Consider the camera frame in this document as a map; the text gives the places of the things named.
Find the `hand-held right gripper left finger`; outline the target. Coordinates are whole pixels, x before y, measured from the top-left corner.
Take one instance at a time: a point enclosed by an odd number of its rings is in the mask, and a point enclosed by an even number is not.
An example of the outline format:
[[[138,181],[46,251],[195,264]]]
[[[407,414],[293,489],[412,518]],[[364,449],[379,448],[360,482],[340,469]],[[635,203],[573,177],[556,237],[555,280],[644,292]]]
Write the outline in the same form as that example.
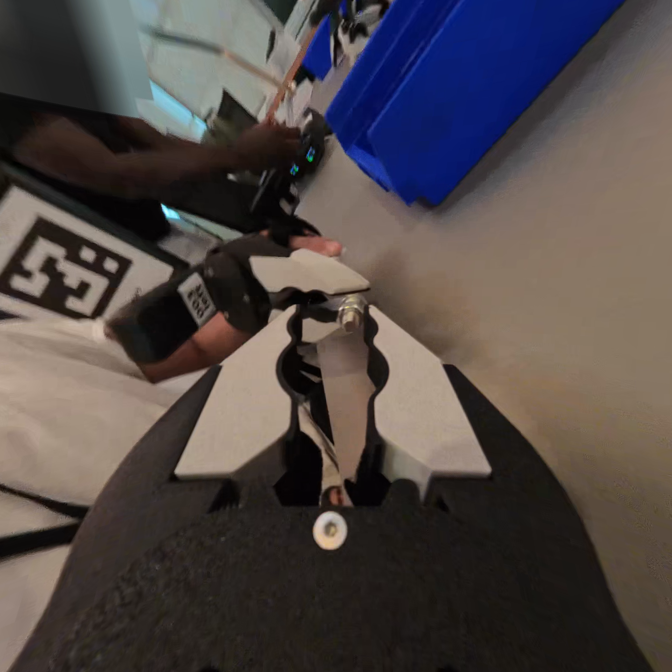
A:
[[[281,355],[293,343],[296,307],[277,316],[225,359],[174,475],[180,480],[277,481],[292,424],[292,398],[280,382]]]

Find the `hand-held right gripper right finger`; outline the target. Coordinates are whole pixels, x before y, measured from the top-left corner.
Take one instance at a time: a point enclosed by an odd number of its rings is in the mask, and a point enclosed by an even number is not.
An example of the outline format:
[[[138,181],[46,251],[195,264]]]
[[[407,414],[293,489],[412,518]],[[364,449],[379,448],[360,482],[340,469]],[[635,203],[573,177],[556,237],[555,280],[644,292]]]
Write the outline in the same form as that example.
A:
[[[490,477],[491,465],[441,359],[373,306],[364,341],[374,391],[366,405],[359,476]]]

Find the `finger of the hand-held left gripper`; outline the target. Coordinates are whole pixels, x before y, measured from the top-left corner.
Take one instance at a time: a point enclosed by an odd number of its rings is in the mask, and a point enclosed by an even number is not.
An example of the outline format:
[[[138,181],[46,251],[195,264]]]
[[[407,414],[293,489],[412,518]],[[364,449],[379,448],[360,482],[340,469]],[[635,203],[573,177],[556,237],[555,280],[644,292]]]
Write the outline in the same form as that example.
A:
[[[303,248],[289,257],[250,256],[249,265],[264,289],[274,294],[298,290],[339,296],[370,289],[368,280],[336,258]]]
[[[340,330],[336,310],[300,310],[301,344],[317,343]]]

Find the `steel hex bolt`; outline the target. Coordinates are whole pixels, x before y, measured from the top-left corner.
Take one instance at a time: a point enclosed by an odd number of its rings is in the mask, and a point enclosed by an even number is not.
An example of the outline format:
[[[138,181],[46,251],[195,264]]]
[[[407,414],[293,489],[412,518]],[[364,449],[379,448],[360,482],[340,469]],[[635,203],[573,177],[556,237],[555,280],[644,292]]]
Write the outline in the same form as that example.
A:
[[[362,312],[363,319],[362,319],[362,323],[361,323],[360,327],[362,327],[364,322],[365,322],[365,317],[367,315],[367,310],[368,310],[368,301],[366,300],[365,296],[362,295],[362,294],[350,294],[350,295],[346,296],[345,298],[343,298],[343,300],[341,301],[341,303],[339,304],[339,307],[337,309],[337,323],[338,323],[340,329],[341,329],[340,322],[339,322],[340,313],[343,310],[345,310],[346,308],[350,308],[350,307],[359,309]]]

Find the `blue plastic bin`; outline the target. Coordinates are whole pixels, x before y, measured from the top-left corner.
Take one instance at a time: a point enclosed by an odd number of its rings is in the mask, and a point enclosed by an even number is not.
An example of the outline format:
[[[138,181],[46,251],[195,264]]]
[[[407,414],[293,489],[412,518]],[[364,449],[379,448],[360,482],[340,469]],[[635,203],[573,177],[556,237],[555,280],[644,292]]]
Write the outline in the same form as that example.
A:
[[[328,15],[316,29],[301,63],[305,71],[320,81],[324,80],[333,67],[331,35],[331,16]]]
[[[393,1],[326,110],[343,151],[438,206],[622,1]]]

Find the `person's left forearm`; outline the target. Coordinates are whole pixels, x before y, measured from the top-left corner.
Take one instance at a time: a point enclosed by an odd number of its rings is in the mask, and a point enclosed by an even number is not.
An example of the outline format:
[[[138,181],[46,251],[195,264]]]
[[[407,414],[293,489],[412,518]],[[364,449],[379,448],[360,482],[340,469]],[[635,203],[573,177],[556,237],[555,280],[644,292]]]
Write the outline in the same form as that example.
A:
[[[152,364],[137,364],[153,384],[201,372],[218,365],[253,336],[231,325],[224,313],[216,313],[172,355]]]

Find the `grey desk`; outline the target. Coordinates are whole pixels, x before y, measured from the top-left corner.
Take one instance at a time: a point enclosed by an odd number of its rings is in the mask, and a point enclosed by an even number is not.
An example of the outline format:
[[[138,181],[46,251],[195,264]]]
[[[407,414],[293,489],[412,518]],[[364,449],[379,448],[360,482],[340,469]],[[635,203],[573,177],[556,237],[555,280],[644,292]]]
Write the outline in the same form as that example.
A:
[[[671,670],[671,2],[626,1],[438,208],[333,145],[300,213],[574,501]]]

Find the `person's left hand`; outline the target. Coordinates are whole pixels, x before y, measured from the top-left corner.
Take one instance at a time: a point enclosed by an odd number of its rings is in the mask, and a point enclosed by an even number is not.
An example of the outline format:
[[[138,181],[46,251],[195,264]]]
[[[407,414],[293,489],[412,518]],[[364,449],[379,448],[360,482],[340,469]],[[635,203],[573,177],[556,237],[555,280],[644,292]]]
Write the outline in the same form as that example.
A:
[[[320,236],[291,236],[288,242],[289,248],[292,251],[307,249],[313,253],[330,258],[339,257],[343,251],[343,246],[338,241]]]

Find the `black-framed marker sign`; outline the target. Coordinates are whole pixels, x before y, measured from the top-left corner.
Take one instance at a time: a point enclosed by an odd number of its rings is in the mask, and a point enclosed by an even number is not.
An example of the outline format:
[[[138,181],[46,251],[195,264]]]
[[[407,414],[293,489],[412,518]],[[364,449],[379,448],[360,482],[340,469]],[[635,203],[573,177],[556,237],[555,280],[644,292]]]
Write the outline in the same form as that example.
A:
[[[96,319],[188,264],[1,164],[1,319]]]

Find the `black device with lights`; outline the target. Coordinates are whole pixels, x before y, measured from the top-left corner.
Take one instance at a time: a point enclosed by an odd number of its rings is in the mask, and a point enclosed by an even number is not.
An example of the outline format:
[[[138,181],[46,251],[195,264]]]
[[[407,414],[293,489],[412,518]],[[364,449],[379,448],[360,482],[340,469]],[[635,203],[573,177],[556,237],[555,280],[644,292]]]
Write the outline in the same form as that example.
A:
[[[300,116],[300,150],[290,167],[271,169],[261,176],[251,201],[251,214],[267,214],[272,206],[280,206],[293,214],[300,203],[300,193],[324,158],[326,141],[332,135],[324,116],[308,106]]]

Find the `person's white shirt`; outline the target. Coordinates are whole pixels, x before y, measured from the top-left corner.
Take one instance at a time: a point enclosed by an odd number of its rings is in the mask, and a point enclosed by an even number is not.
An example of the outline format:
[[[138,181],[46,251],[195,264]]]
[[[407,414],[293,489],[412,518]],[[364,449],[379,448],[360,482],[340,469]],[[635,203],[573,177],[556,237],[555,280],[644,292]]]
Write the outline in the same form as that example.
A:
[[[106,325],[1,321],[2,671],[37,625],[114,472],[207,370],[153,384]]]

